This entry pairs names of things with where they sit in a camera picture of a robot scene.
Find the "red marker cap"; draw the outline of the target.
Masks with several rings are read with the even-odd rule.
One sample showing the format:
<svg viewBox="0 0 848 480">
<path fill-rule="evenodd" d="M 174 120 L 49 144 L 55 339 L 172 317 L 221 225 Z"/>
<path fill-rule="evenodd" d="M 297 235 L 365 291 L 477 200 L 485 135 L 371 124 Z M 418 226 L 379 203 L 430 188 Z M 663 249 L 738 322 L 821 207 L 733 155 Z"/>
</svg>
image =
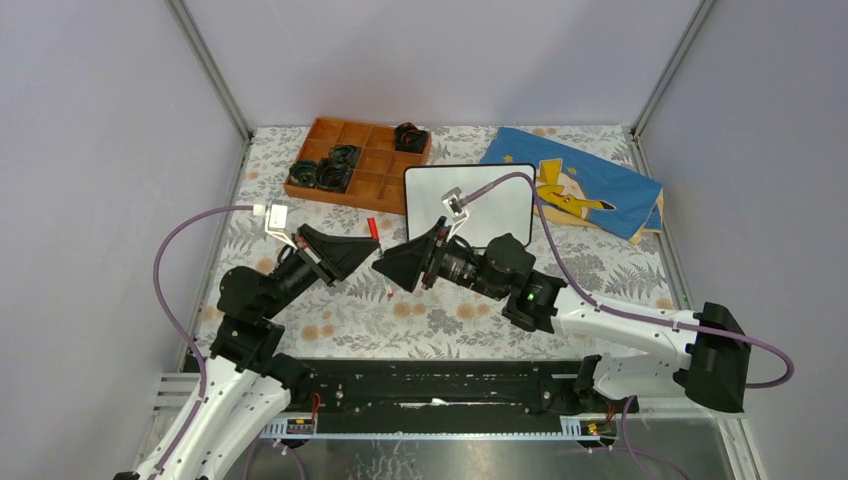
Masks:
<svg viewBox="0 0 848 480">
<path fill-rule="evenodd" d="M 376 219 L 374 217 L 369 217 L 367 219 L 367 223 L 368 223 L 369 232 L 371 234 L 371 237 L 374 240 L 379 240 L 380 236 L 379 236 L 379 230 L 378 230 Z"/>
</svg>

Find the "white whiteboard black frame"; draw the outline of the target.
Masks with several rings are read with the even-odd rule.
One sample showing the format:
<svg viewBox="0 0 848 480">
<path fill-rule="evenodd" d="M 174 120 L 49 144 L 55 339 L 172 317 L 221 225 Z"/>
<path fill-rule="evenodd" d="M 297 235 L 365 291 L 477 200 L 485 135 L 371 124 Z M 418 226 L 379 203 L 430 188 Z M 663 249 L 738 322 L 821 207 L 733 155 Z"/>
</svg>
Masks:
<svg viewBox="0 0 848 480">
<path fill-rule="evenodd" d="M 439 217 L 452 224 L 442 197 L 453 189 L 474 193 L 510 173 L 535 176 L 530 164 L 441 165 L 411 167 L 404 173 L 406 233 L 412 240 L 432 228 Z M 474 248 L 485 248 L 495 237 L 510 233 L 523 246 L 532 240 L 533 195 L 525 180 L 513 178 L 474 200 L 458 235 Z"/>
</svg>

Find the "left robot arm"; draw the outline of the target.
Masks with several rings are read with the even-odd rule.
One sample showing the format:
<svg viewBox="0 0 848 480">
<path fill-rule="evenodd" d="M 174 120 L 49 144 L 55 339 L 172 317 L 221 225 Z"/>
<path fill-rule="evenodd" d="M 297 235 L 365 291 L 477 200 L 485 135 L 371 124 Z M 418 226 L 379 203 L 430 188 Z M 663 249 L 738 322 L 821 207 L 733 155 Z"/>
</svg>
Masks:
<svg viewBox="0 0 848 480">
<path fill-rule="evenodd" d="M 272 271 L 227 271 L 217 303 L 224 317 L 192 400 L 148 457 L 118 478 L 221 479 L 277 414 L 304 407 L 308 369 L 278 352 L 285 329 L 273 319 L 314 283 L 346 279 L 378 247 L 370 236 L 332 236 L 304 224 Z"/>
</svg>

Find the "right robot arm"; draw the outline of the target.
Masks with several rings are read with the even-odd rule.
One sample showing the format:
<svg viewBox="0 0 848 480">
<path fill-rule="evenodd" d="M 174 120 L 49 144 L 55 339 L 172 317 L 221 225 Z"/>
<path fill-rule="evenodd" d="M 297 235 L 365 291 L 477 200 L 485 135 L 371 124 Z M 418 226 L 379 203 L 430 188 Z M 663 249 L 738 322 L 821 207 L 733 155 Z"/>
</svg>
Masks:
<svg viewBox="0 0 848 480">
<path fill-rule="evenodd" d="M 421 236 L 386 250 L 372 267 L 408 292 L 444 279 L 502 300 L 503 316 L 525 331 L 577 333 L 639 350 L 627 358 L 584 359 L 583 377 L 573 386 L 583 410 L 597 412 L 631 395 L 682 393 L 702 407 L 742 412 L 751 348 L 725 306 L 661 310 L 579 293 L 574 284 L 535 270 L 534 255 L 510 234 L 477 253 L 448 232 L 439 219 Z"/>
</svg>

